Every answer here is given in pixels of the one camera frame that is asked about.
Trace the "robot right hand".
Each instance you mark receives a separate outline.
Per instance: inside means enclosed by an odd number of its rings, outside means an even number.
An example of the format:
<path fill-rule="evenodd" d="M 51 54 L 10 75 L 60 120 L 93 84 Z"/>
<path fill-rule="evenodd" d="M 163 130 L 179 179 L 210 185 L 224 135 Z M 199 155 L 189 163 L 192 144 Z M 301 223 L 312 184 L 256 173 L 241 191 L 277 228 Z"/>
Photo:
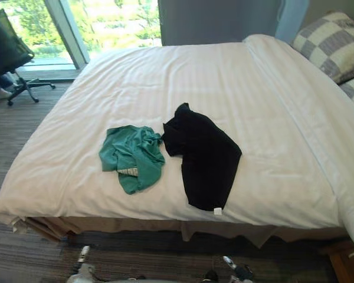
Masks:
<path fill-rule="evenodd" d="M 230 257 L 223 256 L 223 261 L 229 266 L 232 274 L 229 278 L 229 283 L 253 283 L 253 271 L 247 264 L 236 264 Z M 216 271 L 210 269 L 201 280 L 201 282 L 219 282 L 219 276 Z"/>

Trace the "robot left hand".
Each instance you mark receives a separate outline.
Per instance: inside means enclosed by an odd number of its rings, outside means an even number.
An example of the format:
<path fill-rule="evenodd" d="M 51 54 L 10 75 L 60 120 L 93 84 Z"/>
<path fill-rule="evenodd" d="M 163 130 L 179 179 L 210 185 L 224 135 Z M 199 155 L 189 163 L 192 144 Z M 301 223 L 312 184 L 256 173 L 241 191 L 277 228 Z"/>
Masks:
<path fill-rule="evenodd" d="M 73 265 L 72 274 L 68 277 L 66 283 L 96 282 L 96 279 L 94 278 L 94 266 L 85 263 L 89 251 L 90 251 L 89 246 L 84 246 L 81 249 L 78 259 Z"/>

